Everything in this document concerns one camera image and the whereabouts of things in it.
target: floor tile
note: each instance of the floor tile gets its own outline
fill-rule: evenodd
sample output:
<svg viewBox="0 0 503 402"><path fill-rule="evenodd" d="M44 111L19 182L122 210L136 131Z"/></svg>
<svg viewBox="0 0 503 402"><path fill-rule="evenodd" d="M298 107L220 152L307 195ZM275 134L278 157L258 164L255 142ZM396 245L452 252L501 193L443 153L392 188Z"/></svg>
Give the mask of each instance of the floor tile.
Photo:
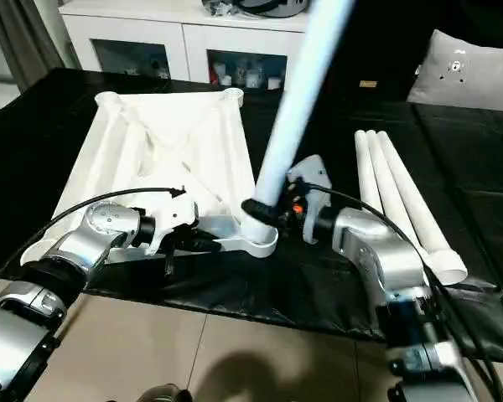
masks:
<svg viewBox="0 0 503 402"><path fill-rule="evenodd" d="M134 402L154 386L185 388L205 314L82 296L29 402Z"/></svg>
<svg viewBox="0 0 503 402"><path fill-rule="evenodd" d="M475 387L475 392L479 398L479 402L493 402L493 398L490 396L488 389L483 384L482 380L477 376L475 370L471 363L465 359L466 368L468 369L468 373L471 377L472 384ZM494 363L495 371L500 376L501 383L503 384L503 363Z"/></svg>
<svg viewBox="0 0 503 402"><path fill-rule="evenodd" d="M388 402L387 390L399 382L387 367L386 345L356 342L360 402Z"/></svg>
<svg viewBox="0 0 503 402"><path fill-rule="evenodd" d="M14 83L0 82L0 108L7 106L20 95Z"/></svg>
<svg viewBox="0 0 503 402"><path fill-rule="evenodd" d="M195 360L194 402L356 402L354 342L208 316Z"/></svg>

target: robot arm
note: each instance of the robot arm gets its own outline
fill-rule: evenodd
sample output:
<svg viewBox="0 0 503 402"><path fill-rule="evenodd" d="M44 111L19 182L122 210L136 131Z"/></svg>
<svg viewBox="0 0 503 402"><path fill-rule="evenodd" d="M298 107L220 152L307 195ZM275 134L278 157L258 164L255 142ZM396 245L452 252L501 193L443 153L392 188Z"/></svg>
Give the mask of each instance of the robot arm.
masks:
<svg viewBox="0 0 503 402"><path fill-rule="evenodd" d="M141 209L111 202L89 207L80 226L65 234L23 276L0 293L0 401L23 400L59 346L54 334L67 309L96 275L111 248L151 243L157 224L170 234L197 224L188 194L175 198L171 223L155 222Z"/></svg>
<svg viewBox="0 0 503 402"><path fill-rule="evenodd" d="M389 368L402 379L390 389L389 400L477 401L416 249L375 215L353 208L339 210L330 206L328 194L299 190L301 180L331 185L319 157L304 159L289 171L287 179L284 198L288 202L282 211L253 199L245 201L242 208L264 224L296 226L304 241L330 243L335 252L354 264L366 287L373 327L385 335Z"/></svg>

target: gray pillow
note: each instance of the gray pillow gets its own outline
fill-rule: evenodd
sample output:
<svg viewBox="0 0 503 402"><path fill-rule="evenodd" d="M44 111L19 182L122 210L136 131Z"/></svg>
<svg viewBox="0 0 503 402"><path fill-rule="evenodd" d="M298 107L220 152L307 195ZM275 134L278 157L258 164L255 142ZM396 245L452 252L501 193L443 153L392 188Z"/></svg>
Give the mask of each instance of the gray pillow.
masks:
<svg viewBox="0 0 503 402"><path fill-rule="evenodd" d="M408 101L503 111L503 49L435 30Z"/></svg>

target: white plastic tube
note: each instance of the white plastic tube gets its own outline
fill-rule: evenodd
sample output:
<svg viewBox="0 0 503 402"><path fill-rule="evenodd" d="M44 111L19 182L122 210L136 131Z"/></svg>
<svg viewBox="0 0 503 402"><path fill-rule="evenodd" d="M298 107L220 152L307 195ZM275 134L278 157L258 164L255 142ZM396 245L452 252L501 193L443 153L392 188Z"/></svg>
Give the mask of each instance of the white plastic tube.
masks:
<svg viewBox="0 0 503 402"><path fill-rule="evenodd" d="M273 206L279 199L285 175L293 165L298 145L354 2L355 0L313 2L298 62L289 77L290 85L282 98L262 161L254 195L257 201ZM241 229L245 237L258 244L265 243L270 232L268 226L248 215L243 220Z"/></svg>
<svg viewBox="0 0 503 402"><path fill-rule="evenodd" d="M367 143L366 132L358 130L354 134L355 155L358 161L358 180L360 182L360 199L380 212L382 202L376 184L375 171L372 168L371 153Z"/></svg>
<svg viewBox="0 0 503 402"><path fill-rule="evenodd" d="M451 250L387 133L380 131L378 138L417 237L428 252L434 273L444 285L463 281L468 275L464 262L454 250Z"/></svg>
<svg viewBox="0 0 503 402"><path fill-rule="evenodd" d="M401 229L408 239L414 244L418 244L416 232L413 230L412 222L402 203L401 195L397 190L395 180L387 166L386 157L382 152L380 141L374 130L366 133L371 154L372 167L375 171L376 183L386 216L391 219Z"/></svg>

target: table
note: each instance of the table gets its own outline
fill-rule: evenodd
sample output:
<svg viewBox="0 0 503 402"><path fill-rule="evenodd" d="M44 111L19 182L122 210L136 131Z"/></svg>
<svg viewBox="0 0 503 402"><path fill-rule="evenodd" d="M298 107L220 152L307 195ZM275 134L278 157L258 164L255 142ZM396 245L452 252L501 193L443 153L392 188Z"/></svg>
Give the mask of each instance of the table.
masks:
<svg viewBox="0 0 503 402"><path fill-rule="evenodd" d="M51 216L96 112L93 96L215 90L206 84L55 70L0 111L0 263ZM257 176L280 94L246 94L242 123ZM356 129L386 130L469 270L451 293L487 353L503 362L503 112L324 97L297 160L318 153L333 187L358 196ZM106 265L91 294L381 341L354 267L328 245L283 237L244 252ZM474 355L472 345L467 354Z"/></svg>

